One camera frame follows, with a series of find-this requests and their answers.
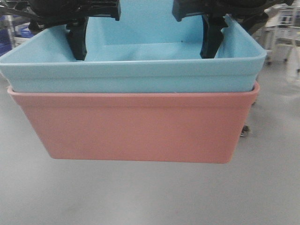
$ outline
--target stacked bins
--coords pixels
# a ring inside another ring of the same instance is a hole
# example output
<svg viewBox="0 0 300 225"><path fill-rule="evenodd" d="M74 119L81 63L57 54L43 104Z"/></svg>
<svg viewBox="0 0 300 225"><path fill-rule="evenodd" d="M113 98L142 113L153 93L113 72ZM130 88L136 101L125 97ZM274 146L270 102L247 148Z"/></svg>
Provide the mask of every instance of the stacked bins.
<svg viewBox="0 0 300 225"><path fill-rule="evenodd" d="M172 3L124 0L119 22L90 18L85 61L64 26L0 59L9 94L53 158L231 159L265 52L226 17L216 58L200 59L201 17L176 22Z"/></svg>

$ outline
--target pink plastic bin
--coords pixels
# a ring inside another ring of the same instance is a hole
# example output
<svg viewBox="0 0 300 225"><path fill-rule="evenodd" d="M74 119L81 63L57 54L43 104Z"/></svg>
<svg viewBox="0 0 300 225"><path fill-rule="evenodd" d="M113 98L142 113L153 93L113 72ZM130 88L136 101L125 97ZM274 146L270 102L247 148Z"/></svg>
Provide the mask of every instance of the pink plastic bin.
<svg viewBox="0 0 300 225"><path fill-rule="evenodd" d="M52 158L226 163L259 91L16 93Z"/></svg>

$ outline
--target black robotic arm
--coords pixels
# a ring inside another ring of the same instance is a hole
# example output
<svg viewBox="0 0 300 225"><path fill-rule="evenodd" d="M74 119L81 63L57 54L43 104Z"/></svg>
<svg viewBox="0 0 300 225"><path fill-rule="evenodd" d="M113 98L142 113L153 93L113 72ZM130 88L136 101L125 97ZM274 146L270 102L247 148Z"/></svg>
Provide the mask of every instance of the black robotic arm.
<svg viewBox="0 0 300 225"><path fill-rule="evenodd" d="M268 20L264 10L293 0L173 0L172 14L179 22L184 17L202 15L203 44L201 57L214 58L223 41L224 16L231 14L250 34ZM29 29L40 31L66 24L68 42L77 60L86 56L85 34L88 17L120 19L120 0L0 0L0 14L31 19Z"/></svg>

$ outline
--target blue plastic bin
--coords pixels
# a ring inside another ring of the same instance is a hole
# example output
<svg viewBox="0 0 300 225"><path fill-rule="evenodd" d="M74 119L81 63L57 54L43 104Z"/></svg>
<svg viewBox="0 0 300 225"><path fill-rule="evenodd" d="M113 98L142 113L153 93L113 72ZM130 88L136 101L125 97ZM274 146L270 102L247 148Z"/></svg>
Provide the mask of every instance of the blue plastic bin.
<svg viewBox="0 0 300 225"><path fill-rule="evenodd" d="M34 36L0 58L16 92L250 91L266 52L230 17L214 59L201 59L200 16L177 22L173 0L122 0L121 18L91 17L88 54L76 61L65 26Z"/></svg>

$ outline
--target gray floor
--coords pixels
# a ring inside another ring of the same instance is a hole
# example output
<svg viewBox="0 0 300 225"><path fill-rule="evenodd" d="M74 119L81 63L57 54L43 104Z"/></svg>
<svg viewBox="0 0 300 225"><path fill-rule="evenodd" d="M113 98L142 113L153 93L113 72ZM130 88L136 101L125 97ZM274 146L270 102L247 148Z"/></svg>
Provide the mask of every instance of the gray floor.
<svg viewBox="0 0 300 225"><path fill-rule="evenodd" d="M1 225L298 225L300 83L265 66L226 165L51 159L0 78Z"/></svg>

